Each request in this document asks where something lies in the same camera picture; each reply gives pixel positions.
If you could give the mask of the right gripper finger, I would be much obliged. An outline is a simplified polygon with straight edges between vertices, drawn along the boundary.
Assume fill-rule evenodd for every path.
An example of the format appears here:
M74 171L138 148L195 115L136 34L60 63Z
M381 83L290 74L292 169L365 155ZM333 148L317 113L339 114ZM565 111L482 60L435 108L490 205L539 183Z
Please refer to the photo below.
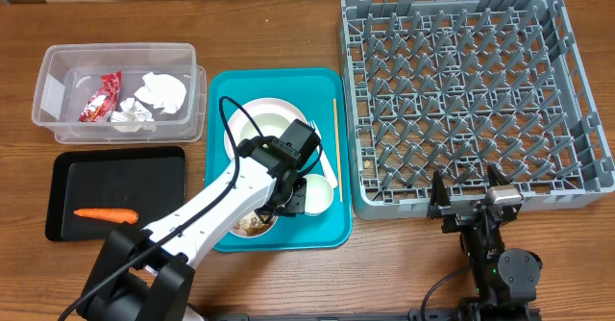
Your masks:
M450 197L444 186L442 176L438 170L433 172L431 179L431 197L427 209L427 217L438 219L444 217L451 209Z
M506 178L506 176L498 168L498 165L495 163L490 163L487 166L487 178L488 178L490 188L500 187L500 186L505 186L505 187L511 186L510 181Z

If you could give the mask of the small bowl with nuts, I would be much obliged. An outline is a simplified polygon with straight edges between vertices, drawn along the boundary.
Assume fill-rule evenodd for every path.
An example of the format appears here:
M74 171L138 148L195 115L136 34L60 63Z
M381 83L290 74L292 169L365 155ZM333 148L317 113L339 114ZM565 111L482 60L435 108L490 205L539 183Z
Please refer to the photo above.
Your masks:
M230 233L242 238L262 236L274 227L277 220L277 215L258 215L253 211L241 218L230 229Z

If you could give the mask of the white napkin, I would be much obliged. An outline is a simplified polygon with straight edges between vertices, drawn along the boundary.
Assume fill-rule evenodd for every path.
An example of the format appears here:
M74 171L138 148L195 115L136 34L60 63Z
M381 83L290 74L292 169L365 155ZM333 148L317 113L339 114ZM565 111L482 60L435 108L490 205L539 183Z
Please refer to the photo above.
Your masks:
M147 73L142 77L144 85L135 92L135 97L162 113L174 114L183 105L185 85L168 74Z
M127 98L119 104L119 111L111 114L110 122L118 123L115 129L121 133L134 133L141 129L154 132L152 113L135 98Z

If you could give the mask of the orange carrot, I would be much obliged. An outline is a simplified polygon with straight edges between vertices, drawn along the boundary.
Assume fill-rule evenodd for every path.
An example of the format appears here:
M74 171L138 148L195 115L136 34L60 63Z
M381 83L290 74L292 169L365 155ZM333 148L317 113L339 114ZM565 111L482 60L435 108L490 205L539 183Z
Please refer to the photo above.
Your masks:
M97 219L112 223L135 224L139 219L139 214L130 209L78 209L73 213L79 217Z

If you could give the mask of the red snack wrapper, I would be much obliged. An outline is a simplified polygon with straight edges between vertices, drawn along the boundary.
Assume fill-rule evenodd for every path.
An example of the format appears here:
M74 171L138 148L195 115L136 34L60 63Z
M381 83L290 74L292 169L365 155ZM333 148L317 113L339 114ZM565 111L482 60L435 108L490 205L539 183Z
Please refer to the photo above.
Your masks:
M121 89L122 72L104 75L101 81L100 89L86 103L79 117L80 122L104 122L115 111Z

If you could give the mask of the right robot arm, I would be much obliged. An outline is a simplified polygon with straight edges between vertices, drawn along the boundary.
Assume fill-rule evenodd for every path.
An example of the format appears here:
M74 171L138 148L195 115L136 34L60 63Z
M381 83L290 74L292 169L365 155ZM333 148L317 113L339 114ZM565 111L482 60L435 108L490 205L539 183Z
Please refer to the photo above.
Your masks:
M441 219L444 234L458 233L467 266L438 281L424 297L420 318L433 314L444 320L539 320L540 311L529 303L537 296L542 260L533 252L507 249L500 228L517 219L524 198L494 164L487 168L485 196L467 205L454 205L436 171L427 217ZM454 309L427 309L430 296L442 284L465 272L473 274L478 295L462 298Z

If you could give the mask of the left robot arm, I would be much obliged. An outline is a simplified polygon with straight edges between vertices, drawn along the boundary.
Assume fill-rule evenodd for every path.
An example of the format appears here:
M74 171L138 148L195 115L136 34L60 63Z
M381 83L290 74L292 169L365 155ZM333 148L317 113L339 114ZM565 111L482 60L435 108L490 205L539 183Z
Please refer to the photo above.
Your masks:
M287 202L315 135L234 143L227 169L188 203L138 230L122 224L104 242L82 295L62 314L85 320L195 320L188 297L195 270L246 214Z

